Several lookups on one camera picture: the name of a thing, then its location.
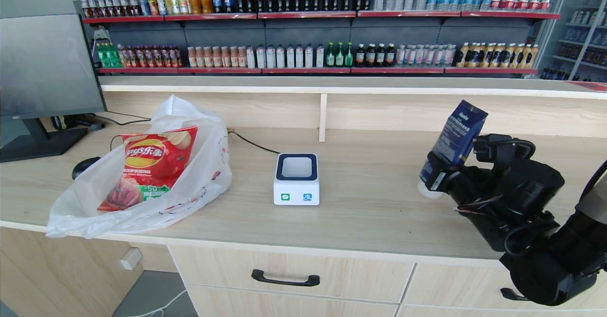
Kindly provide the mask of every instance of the white plastic bag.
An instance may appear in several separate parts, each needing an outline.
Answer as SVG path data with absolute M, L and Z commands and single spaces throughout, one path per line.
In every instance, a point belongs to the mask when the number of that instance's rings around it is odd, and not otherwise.
M 97 211 L 118 183 L 124 166 L 124 145 L 90 166 L 50 209 L 48 237 L 79 231 L 87 239 L 105 232 L 141 233 L 165 228 L 188 217 L 226 191 L 232 183 L 225 123 L 214 112 L 171 95 L 162 103 L 146 133 L 198 126 L 190 162 L 171 191 L 123 211 Z

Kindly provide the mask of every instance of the monitor stand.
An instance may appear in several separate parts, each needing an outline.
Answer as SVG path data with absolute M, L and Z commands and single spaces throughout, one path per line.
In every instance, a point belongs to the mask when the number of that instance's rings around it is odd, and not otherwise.
M 19 136 L 0 149 L 0 163 L 63 155 L 88 132 L 88 129 L 47 132 L 38 118 L 24 119 L 23 123 L 30 134 Z

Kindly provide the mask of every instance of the electrical outlet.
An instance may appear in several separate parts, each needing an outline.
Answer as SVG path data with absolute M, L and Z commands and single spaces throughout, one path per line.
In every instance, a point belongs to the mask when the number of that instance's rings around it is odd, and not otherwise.
M 141 261 L 141 252 L 139 251 L 139 248 L 136 247 L 131 247 L 126 253 L 124 253 L 122 259 L 120 259 L 120 263 L 125 270 L 134 269 L 139 261 Z

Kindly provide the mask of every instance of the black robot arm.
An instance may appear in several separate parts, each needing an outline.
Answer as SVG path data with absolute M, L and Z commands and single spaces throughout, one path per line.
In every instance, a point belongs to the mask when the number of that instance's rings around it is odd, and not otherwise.
M 524 295 L 502 289 L 505 298 L 557 306 L 589 289 L 607 269 L 607 161 L 584 189 L 575 213 L 559 229 L 546 204 L 564 185 L 561 174 L 531 160 L 533 143 L 507 135 L 479 136 L 477 160 L 491 170 L 451 166 L 428 154 L 434 191 L 446 192 L 496 252 Z

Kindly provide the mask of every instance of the red chip bag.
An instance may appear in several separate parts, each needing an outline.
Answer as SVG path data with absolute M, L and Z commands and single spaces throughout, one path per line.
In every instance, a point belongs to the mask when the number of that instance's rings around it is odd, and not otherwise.
M 188 164 L 198 127 L 161 134 L 123 134 L 124 170 L 97 207 L 117 211 L 169 192 Z

